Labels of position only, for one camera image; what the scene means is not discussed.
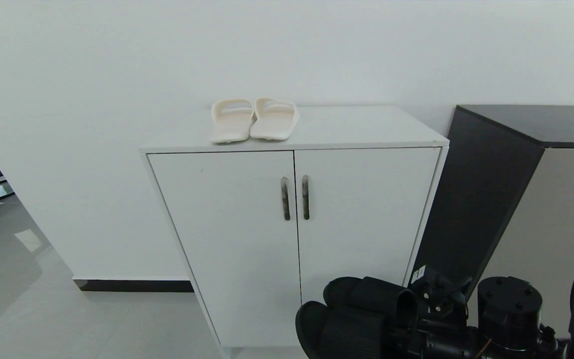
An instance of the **white cabinet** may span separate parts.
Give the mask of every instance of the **white cabinet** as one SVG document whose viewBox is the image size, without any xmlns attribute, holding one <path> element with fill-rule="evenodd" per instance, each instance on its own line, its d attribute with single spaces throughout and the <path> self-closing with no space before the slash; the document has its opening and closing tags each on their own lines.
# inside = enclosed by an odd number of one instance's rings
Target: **white cabinet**
<svg viewBox="0 0 574 359">
<path fill-rule="evenodd" d="M 297 345 L 293 153 L 151 155 L 150 163 L 221 345 Z"/>
<path fill-rule="evenodd" d="M 336 277 L 408 282 L 448 140 L 395 107 L 305 107 L 287 141 L 214 146 L 209 116 L 141 150 L 224 356 L 298 346 Z"/>
<path fill-rule="evenodd" d="M 403 285 L 440 148 L 295 151 L 302 300 L 337 277 Z M 309 178 L 305 220 L 302 178 Z"/>
</svg>

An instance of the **cable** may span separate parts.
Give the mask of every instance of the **cable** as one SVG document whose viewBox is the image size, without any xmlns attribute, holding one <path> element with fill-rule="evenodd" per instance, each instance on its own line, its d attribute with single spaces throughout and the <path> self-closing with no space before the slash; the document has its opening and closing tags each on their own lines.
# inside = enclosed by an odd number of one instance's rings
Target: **cable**
<svg viewBox="0 0 574 359">
<path fill-rule="evenodd" d="M 479 359 L 479 357 L 482 355 L 482 353 L 484 353 L 484 351 L 486 350 L 486 348 L 488 348 L 488 345 L 491 342 L 491 338 L 488 338 L 487 343 L 480 349 L 480 351 L 475 355 L 475 357 L 473 359 Z"/>
</svg>

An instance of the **white slipper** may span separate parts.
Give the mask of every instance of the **white slipper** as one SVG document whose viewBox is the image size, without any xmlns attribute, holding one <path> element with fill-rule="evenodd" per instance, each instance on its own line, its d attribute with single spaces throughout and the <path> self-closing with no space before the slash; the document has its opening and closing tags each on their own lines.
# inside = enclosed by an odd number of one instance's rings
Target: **white slipper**
<svg viewBox="0 0 574 359">
<path fill-rule="evenodd" d="M 212 105 L 212 118 L 214 129 L 210 136 L 211 143 L 245 141 L 254 123 L 254 105 L 240 98 L 222 100 Z"/>
<path fill-rule="evenodd" d="M 254 110 L 257 121 L 251 128 L 250 136 L 255 139 L 286 140 L 300 118 L 296 104 L 291 101 L 259 98 Z"/>
</svg>

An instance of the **sticker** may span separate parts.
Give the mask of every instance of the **sticker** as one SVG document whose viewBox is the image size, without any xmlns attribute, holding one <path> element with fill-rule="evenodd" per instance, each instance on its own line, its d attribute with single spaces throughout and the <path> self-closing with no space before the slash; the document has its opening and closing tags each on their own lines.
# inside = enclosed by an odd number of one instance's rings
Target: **sticker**
<svg viewBox="0 0 574 359">
<path fill-rule="evenodd" d="M 416 280 L 420 279 L 421 277 L 424 277 L 424 268 L 425 267 L 426 266 L 424 265 L 421 268 L 419 268 L 419 270 L 413 272 L 413 276 L 411 278 L 411 284 L 415 283 Z"/>
</svg>

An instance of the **slipper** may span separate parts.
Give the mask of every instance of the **slipper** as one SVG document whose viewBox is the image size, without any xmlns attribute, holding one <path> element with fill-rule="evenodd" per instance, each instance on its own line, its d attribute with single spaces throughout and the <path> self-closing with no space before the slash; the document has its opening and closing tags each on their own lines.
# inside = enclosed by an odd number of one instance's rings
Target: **slipper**
<svg viewBox="0 0 574 359">
<path fill-rule="evenodd" d="M 254 105 L 239 98 L 218 101 L 212 105 L 212 119 L 214 129 L 210 136 L 211 143 L 245 141 L 254 123 Z"/>
<path fill-rule="evenodd" d="M 351 307 L 307 302 L 296 314 L 296 334 L 310 359 L 381 359 L 385 316 Z"/>
<path fill-rule="evenodd" d="M 348 306 L 378 312 L 402 328 L 412 328 L 417 324 L 419 301 L 413 291 L 384 280 L 337 278 L 325 286 L 323 298 L 330 309 Z"/>
<path fill-rule="evenodd" d="M 255 139 L 286 140 L 300 118 L 296 104 L 291 101 L 259 98 L 254 109 L 258 120 L 251 128 L 251 137 Z"/>
</svg>

